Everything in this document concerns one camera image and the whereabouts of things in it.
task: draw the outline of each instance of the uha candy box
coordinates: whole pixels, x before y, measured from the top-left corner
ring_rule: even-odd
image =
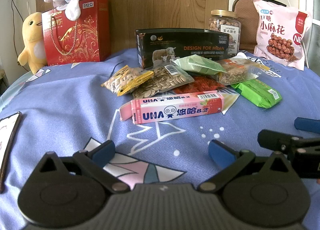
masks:
[[[120,107],[120,118],[134,124],[160,122],[222,111],[224,98],[217,91],[134,99]]]

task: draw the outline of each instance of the yellow plush toy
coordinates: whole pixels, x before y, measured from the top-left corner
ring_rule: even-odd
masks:
[[[22,37],[25,47],[18,57],[18,62],[22,66],[28,63],[31,72],[36,74],[40,68],[47,65],[41,13],[33,13],[25,19],[22,25]]]

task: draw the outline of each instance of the screw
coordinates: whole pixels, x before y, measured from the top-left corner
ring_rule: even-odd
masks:
[[[306,153],[307,151],[304,148],[297,149],[297,152],[299,153]]]
[[[168,186],[162,186],[161,188],[159,188],[161,191],[167,191],[169,188]]]
[[[216,184],[211,182],[204,182],[200,185],[201,190],[203,191],[212,191],[216,189]]]
[[[112,189],[117,192],[118,191],[125,191],[125,190],[127,190],[127,188],[128,188],[128,185],[123,182],[114,183],[112,185]]]

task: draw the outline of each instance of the light green snack packet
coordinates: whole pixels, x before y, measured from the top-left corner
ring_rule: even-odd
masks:
[[[231,86],[258,107],[270,108],[282,100],[278,91],[258,79],[235,83]]]
[[[226,72],[221,64],[196,54],[176,59],[174,63],[184,71],[202,75],[215,75],[219,72]]]

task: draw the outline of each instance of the pink snack bag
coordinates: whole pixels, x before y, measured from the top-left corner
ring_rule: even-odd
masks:
[[[301,40],[312,25],[310,13],[263,0],[253,0],[259,13],[254,55],[304,70]]]
[[[135,99],[120,107],[124,121],[132,116],[134,124],[160,122],[222,111],[223,96],[217,91],[184,93]]]

